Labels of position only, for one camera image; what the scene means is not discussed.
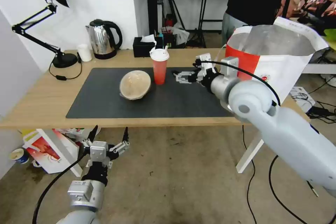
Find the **black desk mat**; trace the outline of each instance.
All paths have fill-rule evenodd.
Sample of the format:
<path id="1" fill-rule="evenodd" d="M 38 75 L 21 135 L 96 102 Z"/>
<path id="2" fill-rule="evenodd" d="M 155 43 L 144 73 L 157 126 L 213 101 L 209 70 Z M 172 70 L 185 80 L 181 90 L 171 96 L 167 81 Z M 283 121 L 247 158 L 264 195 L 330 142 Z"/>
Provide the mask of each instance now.
<path id="1" fill-rule="evenodd" d="M 190 71 L 194 68 L 167 68 L 166 82 L 154 83 L 153 68 L 93 68 L 73 102 L 66 118 L 173 118 L 229 117 L 215 95 L 198 83 L 175 81 L 172 70 Z M 149 74 L 152 85 L 140 100 L 120 96 L 121 78 L 133 70 Z"/>

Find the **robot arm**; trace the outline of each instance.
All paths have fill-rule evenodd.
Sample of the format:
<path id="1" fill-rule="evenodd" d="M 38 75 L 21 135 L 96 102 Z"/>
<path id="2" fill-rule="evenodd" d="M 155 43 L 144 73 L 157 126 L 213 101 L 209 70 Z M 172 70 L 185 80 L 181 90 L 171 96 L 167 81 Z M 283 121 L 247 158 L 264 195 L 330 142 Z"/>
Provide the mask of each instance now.
<path id="1" fill-rule="evenodd" d="M 295 111 L 277 106 L 272 92 L 258 80 L 241 81 L 237 71 L 217 72 L 210 54 L 197 56 L 194 72 L 175 74 L 180 83 L 199 82 L 240 121 L 250 122 L 262 139 L 304 180 L 323 186 L 336 197 L 336 147 Z M 237 65 L 230 57 L 222 62 Z"/>
<path id="2" fill-rule="evenodd" d="M 81 180 L 72 181 L 68 195 L 71 206 L 75 211 L 69 213 L 57 224 L 99 224 L 96 212 L 101 209 L 104 200 L 104 189 L 107 185 L 107 171 L 112 167 L 112 161 L 117 159 L 130 147 L 128 128 L 126 127 L 122 141 L 117 145 L 110 145 L 103 141 L 93 141 L 98 126 L 83 140 L 83 145 L 90 160 L 89 171 Z"/>

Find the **gray pants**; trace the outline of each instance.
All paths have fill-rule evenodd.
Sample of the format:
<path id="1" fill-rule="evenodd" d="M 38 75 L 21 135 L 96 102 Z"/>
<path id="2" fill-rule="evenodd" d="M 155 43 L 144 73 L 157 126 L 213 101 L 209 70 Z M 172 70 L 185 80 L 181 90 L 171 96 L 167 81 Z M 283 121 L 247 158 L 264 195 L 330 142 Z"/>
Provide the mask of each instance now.
<path id="1" fill-rule="evenodd" d="M 231 15 L 224 13 L 222 23 L 222 45 L 226 44 L 229 38 L 232 36 L 235 29 L 247 25 L 246 23 L 232 17 Z"/>

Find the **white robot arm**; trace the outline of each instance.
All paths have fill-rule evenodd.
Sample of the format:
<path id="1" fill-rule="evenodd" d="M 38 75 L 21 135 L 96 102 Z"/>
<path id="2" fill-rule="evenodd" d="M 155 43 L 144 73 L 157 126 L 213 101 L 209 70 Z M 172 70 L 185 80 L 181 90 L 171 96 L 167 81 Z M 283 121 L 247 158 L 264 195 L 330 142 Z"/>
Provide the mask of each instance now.
<path id="1" fill-rule="evenodd" d="M 210 54 L 197 56 L 194 66 L 198 70 L 176 73 L 176 81 L 201 83 L 225 109 L 253 124 L 265 144 L 304 180 L 323 186 L 336 197 L 336 147 L 295 111 L 277 106 L 264 83 L 241 81 L 228 66 L 217 72 L 210 61 Z M 238 66 L 237 58 L 222 62 Z"/>

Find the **lamp arm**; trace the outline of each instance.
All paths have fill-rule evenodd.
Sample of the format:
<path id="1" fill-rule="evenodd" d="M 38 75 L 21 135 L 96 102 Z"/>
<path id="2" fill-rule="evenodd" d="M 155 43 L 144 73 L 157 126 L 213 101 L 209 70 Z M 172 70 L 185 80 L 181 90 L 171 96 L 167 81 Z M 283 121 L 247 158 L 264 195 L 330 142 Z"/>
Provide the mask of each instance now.
<path id="1" fill-rule="evenodd" d="M 29 28 L 33 27 L 34 25 L 42 22 L 43 20 L 47 19 L 48 17 L 54 15 L 56 13 L 56 8 L 57 8 L 57 5 L 54 5 L 54 4 L 49 4 L 47 7 L 45 7 L 43 10 L 37 12 L 36 14 L 32 15 L 31 17 L 23 20 L 21 23 L 18 23 L 17 25 L 13 25 L 12 26 L 12 31 L 17 33 L 17 34 L 20 34 L 21 36 L 39 44 L 40 46 L 43 46 L 44 48 L 56 53 L 58 56 L 59 55 L 63 55 L 64 53 L 61 51 L 60 48 L 55 48 L 53 47 L 52 45 L 49 45 L 48 43 L 45 43 L 35 37 L 33 37 L 32 35 L 29 35 L 26 33 L 26 30 L 28 30 Z M 48 14 L 47 16 L 39 19 L 39 20 L 36 20 L 36 21 L 32 21 L 32 22 L 28 22 L 29 20 L 33 19 L 34 17 L 36 17 L 37 15 L 40 15 L 41 13 L 43 13 L 44 11 L 46 10 L 50 10 L 51 13 Z"/>

